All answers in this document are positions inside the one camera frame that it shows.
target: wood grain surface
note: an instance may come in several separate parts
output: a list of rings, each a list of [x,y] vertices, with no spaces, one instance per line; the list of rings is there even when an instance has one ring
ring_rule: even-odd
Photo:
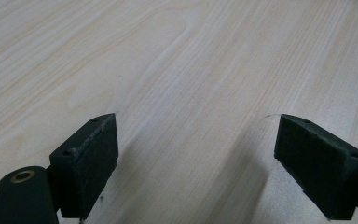
[[[329,223],[273,148],[281,113],[358,147],[358,0],[0,0],[0,178],[112,112],[86,223]]]

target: light wood tabletop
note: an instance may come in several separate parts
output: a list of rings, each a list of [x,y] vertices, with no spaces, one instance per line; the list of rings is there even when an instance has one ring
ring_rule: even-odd
[[[358,147],[358,0],[0,1],[0,179],[108,113],[86,223],[329,223],[273,150],[282,113]]]

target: wooden table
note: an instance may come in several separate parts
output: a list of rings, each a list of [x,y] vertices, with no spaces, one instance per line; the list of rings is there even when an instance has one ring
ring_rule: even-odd
[[[273,148],[281,113],[358,147],[358,0],[0,1],[0,178],[112,112],[86,223],[328,223]]]

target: brass ring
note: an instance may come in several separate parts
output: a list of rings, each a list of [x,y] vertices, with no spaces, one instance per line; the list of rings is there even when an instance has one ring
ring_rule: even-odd
[[[16,173],[15,175],[13,175],[10,179],[11,183],[13,184],[19,184],[22,183],[24,181],[27,181],[29,179],[31,179],[32,177],[34,177],[35,172],[33,170],[26,170],[26,171],[21,171],[19,173]]]

